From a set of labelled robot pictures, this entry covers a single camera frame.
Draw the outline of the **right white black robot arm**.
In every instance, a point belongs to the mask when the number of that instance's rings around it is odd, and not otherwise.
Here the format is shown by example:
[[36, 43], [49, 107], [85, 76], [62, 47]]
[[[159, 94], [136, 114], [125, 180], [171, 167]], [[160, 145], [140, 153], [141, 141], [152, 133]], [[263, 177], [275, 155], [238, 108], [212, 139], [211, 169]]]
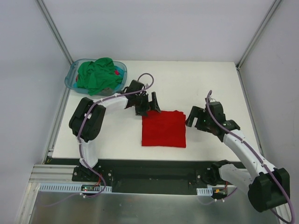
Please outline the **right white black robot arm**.
[[258, 212], [288, 203], [289, 173], [276, 168], [252, 148], [237, 123], [226, 119], [220, 102], [212, 102], [206, 108], [193, 106], [185, 124], [217, 136], [246, 168], [242, 171], [227, 160], [214, 162], [202, 175], [203, 182], [215, 186], [226, 181], [235, 185]]

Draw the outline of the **red t shirt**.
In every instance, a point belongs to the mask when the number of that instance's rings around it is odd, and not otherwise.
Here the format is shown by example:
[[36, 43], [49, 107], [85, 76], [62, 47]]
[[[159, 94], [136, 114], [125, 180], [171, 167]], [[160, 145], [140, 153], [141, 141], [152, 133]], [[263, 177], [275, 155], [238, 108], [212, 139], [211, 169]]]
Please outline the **red t shirt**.
[[185, 119], [180, 111], [149, 111], [142, 117], [142, 146], [185, 148]]

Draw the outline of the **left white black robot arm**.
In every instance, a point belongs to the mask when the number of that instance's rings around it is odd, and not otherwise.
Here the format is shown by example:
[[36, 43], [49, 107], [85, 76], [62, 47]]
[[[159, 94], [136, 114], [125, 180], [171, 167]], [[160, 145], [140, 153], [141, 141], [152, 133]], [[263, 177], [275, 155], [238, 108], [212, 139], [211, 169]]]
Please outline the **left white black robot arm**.
[[86, 97], [81, 99], [69, 121], [69, 128], [79, 145], [79, 162], [85, 167], [82, 175], [86, 180], [93, 182], [99, 176], [99, 171], [95, 168], [98, 159], [93, 141], [100, 133], [104, 116], [132, 106], [135, 107], [137, 116], [147, 116], [149, 111], [160, 113], [156, 93], [152, 92], [151, 97], [152, 100], [149, 101], [145, 91], [135, 94], [121, 91], [98, 100]]

